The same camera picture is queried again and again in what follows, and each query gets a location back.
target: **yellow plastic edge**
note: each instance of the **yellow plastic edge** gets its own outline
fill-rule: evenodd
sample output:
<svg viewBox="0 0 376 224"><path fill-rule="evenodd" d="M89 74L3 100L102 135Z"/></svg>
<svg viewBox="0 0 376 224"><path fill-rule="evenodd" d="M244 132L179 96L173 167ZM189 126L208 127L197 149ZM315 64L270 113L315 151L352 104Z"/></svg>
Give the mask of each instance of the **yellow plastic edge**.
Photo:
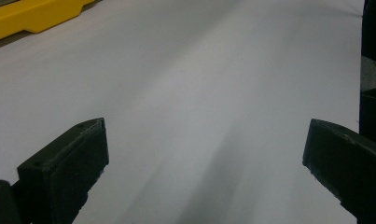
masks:
<svg viewBox="0 0 376 224"><path fill-rule="evenodd" d="M20 0L0 7L0 39L19 31L39 33L78 16L94 0Z"/></svg>

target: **table surface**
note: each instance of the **table surface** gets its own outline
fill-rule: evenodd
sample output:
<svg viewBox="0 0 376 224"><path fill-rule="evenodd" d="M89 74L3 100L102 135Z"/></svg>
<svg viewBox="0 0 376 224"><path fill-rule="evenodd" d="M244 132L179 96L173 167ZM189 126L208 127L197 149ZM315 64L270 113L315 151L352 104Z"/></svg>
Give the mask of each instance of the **table surface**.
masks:
<svg viewBox="0 0 376 224"><path fill-rule="evenodd" d="M358 129L360 0L104 0L0 48L0 178L104 117L75 224L355 223L301 164Z"/></svg>

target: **yellow container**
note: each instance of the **yellow container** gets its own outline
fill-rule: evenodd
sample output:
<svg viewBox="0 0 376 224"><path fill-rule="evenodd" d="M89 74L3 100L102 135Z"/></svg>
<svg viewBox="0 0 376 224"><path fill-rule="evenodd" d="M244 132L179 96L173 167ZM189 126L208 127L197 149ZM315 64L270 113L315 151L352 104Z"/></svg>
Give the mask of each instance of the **yellow container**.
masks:
<svg viewBox="0 0 376 224"><path fill-rule="evenodd" d="M19 31L42 32L78 16L94 0L20 0L0 7L0 39Z"/></svg>

